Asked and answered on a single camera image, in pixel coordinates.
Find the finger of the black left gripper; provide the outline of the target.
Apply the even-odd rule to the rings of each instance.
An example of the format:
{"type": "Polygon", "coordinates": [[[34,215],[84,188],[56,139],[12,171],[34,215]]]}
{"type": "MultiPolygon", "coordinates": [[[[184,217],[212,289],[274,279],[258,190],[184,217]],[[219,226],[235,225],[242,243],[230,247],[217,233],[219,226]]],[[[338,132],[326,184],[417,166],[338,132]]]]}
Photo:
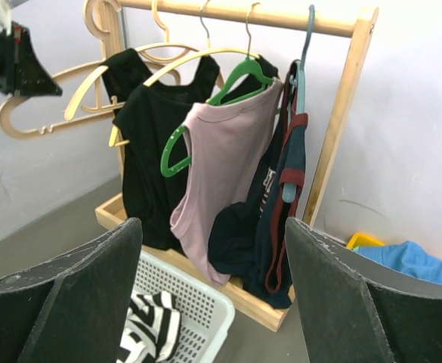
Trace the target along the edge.
{"type": "Polygon", "coordinates": [[[13,28],[7,46],[8,94],[24,97],[63,94],[63,89],[36,57],[28,28],[13,28]]]}

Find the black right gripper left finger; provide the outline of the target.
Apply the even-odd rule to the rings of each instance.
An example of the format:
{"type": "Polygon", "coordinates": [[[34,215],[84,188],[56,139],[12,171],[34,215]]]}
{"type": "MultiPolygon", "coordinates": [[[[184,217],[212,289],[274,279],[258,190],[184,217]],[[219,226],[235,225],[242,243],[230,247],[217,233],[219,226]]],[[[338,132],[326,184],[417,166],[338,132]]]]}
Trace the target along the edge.
{"type": "Polygon", "coordinates": [[[142,236],[128,219],[0,278],[0,362],[115,362],[142,236]]]}

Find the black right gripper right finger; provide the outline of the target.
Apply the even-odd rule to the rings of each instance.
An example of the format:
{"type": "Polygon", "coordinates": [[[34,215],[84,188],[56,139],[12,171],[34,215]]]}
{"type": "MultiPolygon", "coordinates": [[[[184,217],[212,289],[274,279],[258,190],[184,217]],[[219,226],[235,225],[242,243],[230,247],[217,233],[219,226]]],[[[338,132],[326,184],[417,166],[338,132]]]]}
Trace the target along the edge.
{"type": "Polygon", "coordinates": [[[442,362],[442,286],[286,220],[286,249],[312,362],[442,362]]]}

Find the black white striped tank top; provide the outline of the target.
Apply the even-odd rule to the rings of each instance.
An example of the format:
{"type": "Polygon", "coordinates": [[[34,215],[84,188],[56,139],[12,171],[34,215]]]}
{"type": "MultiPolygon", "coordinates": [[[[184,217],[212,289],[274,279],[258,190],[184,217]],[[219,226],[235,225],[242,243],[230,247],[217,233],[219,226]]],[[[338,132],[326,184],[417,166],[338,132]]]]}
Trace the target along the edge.
{"type": "Polygon", "coordinates": [[[117,362],[165,362],[179,344],[181,312],[177,297],[167,291],[148,295],[132,292],[117,362]]]}

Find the beige wooden hanger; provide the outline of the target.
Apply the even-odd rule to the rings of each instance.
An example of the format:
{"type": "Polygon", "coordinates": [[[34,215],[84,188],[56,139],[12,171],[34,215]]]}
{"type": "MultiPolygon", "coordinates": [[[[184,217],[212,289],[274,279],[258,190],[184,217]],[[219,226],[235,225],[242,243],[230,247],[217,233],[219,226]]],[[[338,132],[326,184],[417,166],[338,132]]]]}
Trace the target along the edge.
{"type": "MultiPolygon", "coordinates": [[[[173,14],[193,13],[195,1],[86,1],[83,5],[83,18],[88,31],[100,40],[103,59],[113,56],[125,49],[120,30],[119,12],[125,5],[130,8],[147,9],[151,5],[173,14]]],[[[55,131],[69,129],[88,122],[106,119],[113,115],[112,106],[101,104],[100,75],[105,71],[101,64],[102,60],[82,64],[68,70],[64,70],[55,76],[53,80],[63,82],[70,80],[83,73],[89,72],[82,84],[75,90],[64,111],[64,121],[40,129],[19,130],[11,123],[12,112],[28,100],[24,96],[13,96],[0,106],[0,128],[6,134],[16,139],[36,138],[51,134],[55,131]],[[76,111],[85,97],[87,91],[94,88],[95,107],[89,110],[88,116],[75,118],[76,111]]]]}

